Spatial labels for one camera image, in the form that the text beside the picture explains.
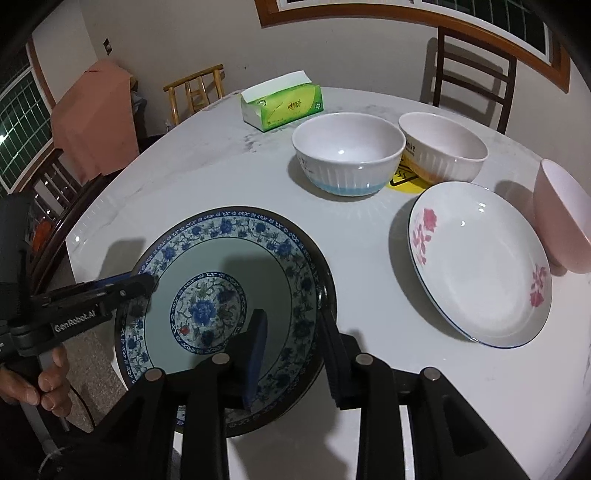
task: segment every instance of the pink cloth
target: pink cloth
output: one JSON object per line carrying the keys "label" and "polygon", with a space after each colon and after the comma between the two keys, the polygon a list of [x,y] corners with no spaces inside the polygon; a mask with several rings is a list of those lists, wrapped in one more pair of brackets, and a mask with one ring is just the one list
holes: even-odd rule
{"label": "pink cloth", "polygon": [[53,143],[72,159],[82,182],[125,168],[139,155],[130,78],[110,60],[99,60],[51,113]]}

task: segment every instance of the white wall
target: white wall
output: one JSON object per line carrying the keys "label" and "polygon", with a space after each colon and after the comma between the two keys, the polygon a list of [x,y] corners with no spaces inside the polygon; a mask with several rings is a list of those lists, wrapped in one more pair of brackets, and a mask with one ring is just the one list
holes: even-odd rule
{"label": "white wall", "polygon": [[[105,55],[102,43],[108,37],[111,57],[138,78],[139,92],[148,100],[149,133],[164,131],[170,118],[162,87],[216,63],[226,67],[228,92],[304,69],[321,85],[427,100],[423,83],[431,83],[436,29],[424,25],[341,18],[262,29],[254,0],[80,2],[97,54]],[[488,106],[454,86],[445,86],[443,93],[481,115]],[[182,92],[179,104],[184,105]],[[499,109],[488,114],[484,116],[496,127]],[[590,120],[591,93],[574,65],[567,95],[519,63],[507,134],[562,163],[591,192]]]}
{"label": "white wall", "polygon": [[96,62],[79,0],[64,0],[33,32],[47,85],[56,102]]}

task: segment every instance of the green tissue box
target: green tissue box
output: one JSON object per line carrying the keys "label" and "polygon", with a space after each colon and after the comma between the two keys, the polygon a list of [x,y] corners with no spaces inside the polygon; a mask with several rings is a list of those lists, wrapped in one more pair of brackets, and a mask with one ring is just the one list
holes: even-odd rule
{"label": "green tissue box", "polygon": [[321,112],[322,92],[303,72],[293,72],[242,92],[242,118],[266,132],[313,113]]}

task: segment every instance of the finger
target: finger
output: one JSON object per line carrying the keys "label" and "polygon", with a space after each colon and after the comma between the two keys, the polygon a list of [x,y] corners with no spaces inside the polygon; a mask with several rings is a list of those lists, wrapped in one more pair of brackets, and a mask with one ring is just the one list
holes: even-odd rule
{"label": "finger", "polygon": [[66,347],[60,345],[55,347],[51,351],[51,357],[53,358],[53,363],[55,363],[58,367],[68,367],[70,368],[70,364],[68,363],[68,352],[66,351]]}
{"label": "finger", "polygon": [[70,382],[64,380],[63,385],[57,387],[55,390],[46,393],[41,398],[41,405],[44,409],[53,411],[57,407],[60,407],[68,399],[68,393],[70,392]]}
{"label": "finger", "polygon": [[53,414],[56,417],[67,417],[72,411],[72,401],[68,398],[59,407],[53,409]]}
{"label": "finger", "polygon": [[62,353],[56,353],[57,350],[58,348],[53,351],[54,364],[42,372],[37,380],[39,388],[44,392],[53,391],[63,385],[66,375],[70,370],[70,362],[67,356],[63,356]]}
{"label": "finger", "polygon": [[0,393],[3,397],[13,398],[30,405],[39,405],[37,389],[15,372],[0,368]]}

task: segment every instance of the plate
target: plate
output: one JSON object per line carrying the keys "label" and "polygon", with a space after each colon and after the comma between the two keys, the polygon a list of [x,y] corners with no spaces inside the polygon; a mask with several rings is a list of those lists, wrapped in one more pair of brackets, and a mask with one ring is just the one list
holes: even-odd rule
{"label": "plate", "polygon": [[[258,390],[250,412],[226,410],[227,435],[276,419],[316,379],[317,298],[326,291],[336,314],[335,287],[318,247],[286,218],[252,207],[201,213],[154,242],[133,273],[152,274],[157,286],[149,302],[117,312],[116,353],[128,387],[149,368],[182,371],[222,351],[255,308],[269,321]],[[184,407],[178,429],[183,422]]]}
{"label": "plate", "polygon": [[514,348],[542,330],[548,260],[531,225],[497,194],[461,181],[429,188],[411,211],[408,244],[429,298],[468,338]]}

